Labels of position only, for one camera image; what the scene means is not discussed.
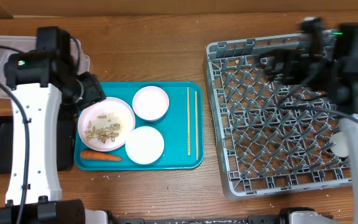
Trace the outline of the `white bowl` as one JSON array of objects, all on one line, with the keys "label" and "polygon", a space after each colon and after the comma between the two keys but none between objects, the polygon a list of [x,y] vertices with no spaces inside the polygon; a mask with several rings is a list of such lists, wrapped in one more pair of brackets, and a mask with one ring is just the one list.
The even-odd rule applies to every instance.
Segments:
[{"label": "white bowl", "polygon": [[167,93],[157,86],[146,86],[136,92],[132,99],[134,113],[146,121],[162,118],[169,108]]},{"label": "white bowl", "polygon": [[165,147],[162,134],[150,126],[134,129],[126,140],[125,149],[129,159],[136,164],[147,165],[157,161]]}]

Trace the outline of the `small white cup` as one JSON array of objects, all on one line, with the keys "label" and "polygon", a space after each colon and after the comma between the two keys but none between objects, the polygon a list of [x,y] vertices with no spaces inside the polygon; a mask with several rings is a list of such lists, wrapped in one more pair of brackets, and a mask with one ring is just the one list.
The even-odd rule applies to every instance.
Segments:
[{"label": "small white cup", "polygon": [[329,140],[330,143],[333,143],[331,146],[331,151],[338,157],[348,157],[349,149],[347,144],[346,135],[343,132],[338,132],[333,134]]}]

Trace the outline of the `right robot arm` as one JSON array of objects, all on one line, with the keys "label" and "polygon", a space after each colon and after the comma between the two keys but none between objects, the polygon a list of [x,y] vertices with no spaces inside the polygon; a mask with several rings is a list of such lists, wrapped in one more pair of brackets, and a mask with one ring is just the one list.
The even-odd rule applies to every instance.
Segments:
[{"label": "right robot arm", "polygon": [[346,138],[354,194],[354,223],[358,223],[358,23],[339,24],[332,57],[323,57],[324,24],[320,17],[307,17],[300,29],[308,42],[296,49],[273,49],[258,54],[255,63],[273,81],[281,76],[284,85],[307,86],[323,91],[336,110],[300,106],[300,110],[318,111],[339,116],[339,127]]}]

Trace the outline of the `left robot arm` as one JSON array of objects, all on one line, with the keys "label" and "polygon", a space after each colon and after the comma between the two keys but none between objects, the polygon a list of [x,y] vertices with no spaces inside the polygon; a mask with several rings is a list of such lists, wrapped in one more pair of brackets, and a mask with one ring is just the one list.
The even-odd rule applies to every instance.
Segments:
[{"label": "left robot arm", "polygon": [[113,223],[106,210],[88,210],[79,199],[64,200],[57,170],[60,111],[75,114],[105,99],[95,75],[80,73],[70,45],[75,38],[58,27],[40,27],[35,49],[14,49],[0,89],[13,112],[12,168],[0,223]]}]

